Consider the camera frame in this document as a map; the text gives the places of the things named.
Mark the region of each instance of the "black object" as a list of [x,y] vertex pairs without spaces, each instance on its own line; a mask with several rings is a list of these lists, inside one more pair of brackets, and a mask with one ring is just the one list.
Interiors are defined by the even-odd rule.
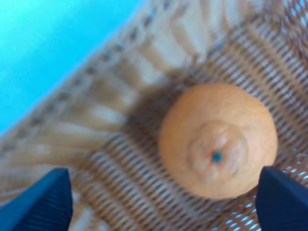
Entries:
[[1,231],[67,231],[73,202],[68,171],[52,170],[0,210]]
[[262,169],[256,209],[262,231],[308,231],[308,189],[274,167]]

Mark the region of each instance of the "blue surface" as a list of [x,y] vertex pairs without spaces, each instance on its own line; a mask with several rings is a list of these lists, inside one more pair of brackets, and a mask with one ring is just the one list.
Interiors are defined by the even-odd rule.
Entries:
[[117,31],[142,1],[0,1],[0,134]]

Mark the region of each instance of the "wicker basket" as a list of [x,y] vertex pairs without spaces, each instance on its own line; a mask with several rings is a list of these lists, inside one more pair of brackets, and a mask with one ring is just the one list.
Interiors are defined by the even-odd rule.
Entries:
[[255,190],[197,198],[162,167],[161,119],[198,83],[258,97],[279,134],[276,166],[308,172],[308,2],[151,0],[3,136],[0,206],[55,166],[73,184],[71,230],[260,230]]

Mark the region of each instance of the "orange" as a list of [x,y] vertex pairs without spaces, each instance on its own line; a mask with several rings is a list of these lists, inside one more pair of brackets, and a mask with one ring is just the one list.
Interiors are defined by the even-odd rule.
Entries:
[[182,94],[163,120],[161,160],[187,191],[225,199],[253,189],[277,153],[270,112],[241,88],[198,85]]

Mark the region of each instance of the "basket weave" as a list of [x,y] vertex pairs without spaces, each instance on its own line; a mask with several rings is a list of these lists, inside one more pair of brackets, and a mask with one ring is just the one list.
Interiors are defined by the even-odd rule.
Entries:
[[308,184],[307,15],[305,0],[149,1],[2,137],[0,206],[64,166],[73,184],[72,231],[106,223],[111,230],[260,230],[255,190],[223,201],[192,196],[161,165],[157,135],[189,86],[236,84],[274,117],[276,166]]

